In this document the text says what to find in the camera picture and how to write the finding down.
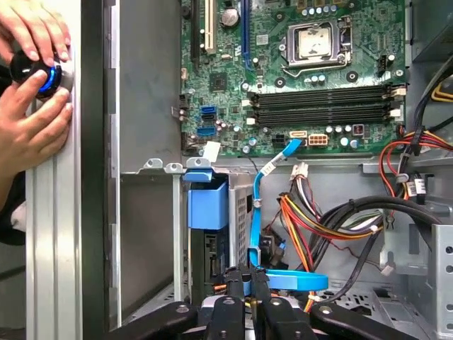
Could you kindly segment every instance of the cable tie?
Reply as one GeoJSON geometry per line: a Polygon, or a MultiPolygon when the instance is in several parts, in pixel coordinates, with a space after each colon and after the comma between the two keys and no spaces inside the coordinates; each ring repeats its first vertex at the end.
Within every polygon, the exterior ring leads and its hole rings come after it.
{"type": "Polygon", "coordinates": [[[262,200],[261,200],[261,198],[255,198],[255,199],[253,200],[253,207],[255,207],[255,208],[258,209],[258,208],[261,208],[261,206],[262,206],[262,200]]]}
{"type": "Polygon", "coordinates": [[[406,182],[409,181],[409,175],[408,174],[398,174],[395,177],[396,177],[396,182],[397,183],[406,183],[406,182]]]}
{"type": "Polygon", "coordinates": [[[314,302],[321,302],[323,299],[321,299],[321,296],[310,294],[309,300],[313,300],[314,302]]]}
{"type": "Polygon", "coordinates": [[[416,156],[420,156],[420,151],[421,151],[420,141],[423,137],[424,132],[425,132],[425,126],[421,125],[417,130],[415,130],[415,133],[411,140],[411,148],[413,150],[413,154],[416,156]]]}
{"type": "Polygon", "coordinates": [[[372,231],[373,234],[376,234],[379,231],[377,225],[372,225],[369,229],[372,231]]]}
{"type": "Polygon", "coordinates": [[[359,210],[357,209],[357,206],[355,205],[355,201],[353,199],[350,199],[348,204],[351,206],[352,211],[354,213],[358,213],[359,212],[359,210]]]}

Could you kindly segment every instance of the white connector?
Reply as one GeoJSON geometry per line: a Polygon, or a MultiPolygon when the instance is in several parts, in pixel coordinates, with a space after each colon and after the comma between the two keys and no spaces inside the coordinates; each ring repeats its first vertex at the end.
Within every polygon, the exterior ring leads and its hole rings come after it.
{"type": "Polygon", "coordinates": [[[309,176],[309,165],[307,163],[301,162],[301,164],[296,164],[292,167],[289,179],[292,181],[297,176],[303,176],[305,178],[309,176]]]}

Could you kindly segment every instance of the black cable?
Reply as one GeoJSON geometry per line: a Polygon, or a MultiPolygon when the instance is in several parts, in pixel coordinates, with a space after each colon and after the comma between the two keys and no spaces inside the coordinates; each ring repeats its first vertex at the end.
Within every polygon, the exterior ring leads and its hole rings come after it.
{"type": "MultiPolygon", "coordinates": [[[[351,216],[360,211],[370,209],[387,209],[406,213],[413,218],[419,228],[428,228],[429,230],[432,224],[440,222],[436,217],[433,217],[428,210],[420,207],[414,202],[389,196],[369,196],[351,200],[349,203],[343,204],[336,213],[331,217],[329,216],[326,218],[326,222],[323,225],[329,229],[338,230],[351,216]]],[[[314,270],[316,270],[321,263],[329,244],[327,239],[322,239],[321,243],[314,249],[314,251],[316,251],[316,258],[314,258],[313,265],[314,270]]]]}
{"type": "Polygon", "coordinates": [[[355,264],[354,270],[351,273],[351,276],[349,277],[348,281],[346,284],[341,288],[335,295],[332,295],[331,297],[323,300],[321,303],[327,303],[327,302],[333,302],[339,298],[341,298],[344,294],[346,294],[349,289],[354,285],[355,281],[359,277],[360,271],[362,271],[363,266],[365,265],[368,255],[371,252],[371,249],[374,246],[374,243],[377,240],[377,237],[379,236],[379,233],[377,232],[376,234],[373,234],[365,244],[365,247],[360,254],[359,259],[357,260],[357,263],[355,264]]]}

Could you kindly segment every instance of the black clamp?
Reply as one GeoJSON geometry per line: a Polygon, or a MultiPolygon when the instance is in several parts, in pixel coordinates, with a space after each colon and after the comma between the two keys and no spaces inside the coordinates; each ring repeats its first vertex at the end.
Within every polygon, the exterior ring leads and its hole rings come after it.
{"type": "Polygon", "coordinates": [[[413,150],[413,154],[416,156],[420,156],[420,151],[421,151],[420,141],[422,140],[424,132],[425,132],[425,126],[422,125],[417,130],[415,130],[415,133],[411,140],[411,149],[413,150]]]}

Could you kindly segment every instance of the chip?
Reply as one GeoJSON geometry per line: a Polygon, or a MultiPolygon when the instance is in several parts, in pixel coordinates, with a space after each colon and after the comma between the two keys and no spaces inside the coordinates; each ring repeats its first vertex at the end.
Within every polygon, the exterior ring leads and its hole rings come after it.
{"type": "Polygon", "coordinates": [[[227,89],[227,73],[211,73],[210,74],[210,91],[220,92],[227,89]]]}
{"type": "Polygon", "coordinates": [[[299,31],[299,58],[331,55],[331,29],[310,28],[299,31]]]}

